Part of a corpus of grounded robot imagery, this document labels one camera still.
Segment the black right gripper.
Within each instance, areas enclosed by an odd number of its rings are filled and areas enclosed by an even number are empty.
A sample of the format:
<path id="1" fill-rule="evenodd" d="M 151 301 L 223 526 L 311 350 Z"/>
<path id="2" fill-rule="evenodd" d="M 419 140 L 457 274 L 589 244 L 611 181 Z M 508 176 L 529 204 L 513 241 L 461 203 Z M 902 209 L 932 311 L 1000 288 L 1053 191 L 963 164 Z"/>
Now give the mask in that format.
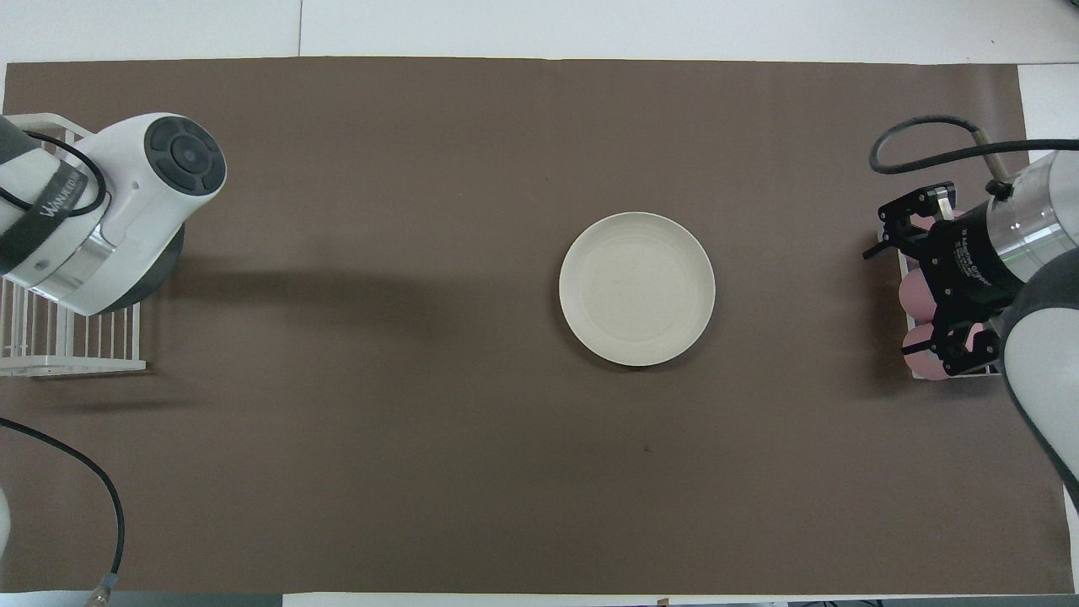
<path id="1" fill-rule="evenodd" d="M 976 337 L 985 330 L 981 322 L 1001 315 L 1024 285 L 991 242 L 993 203 L 954 213 L 956 201 L 956 185 L 939 183 L 883 204 L 878 242 L 863 252 L 872 259 L 894 247 L 920 261 L 935 311 L 929 321 L 907 316 L 903 360 L 915 378 L 986 373 L 996 355 Z"/>

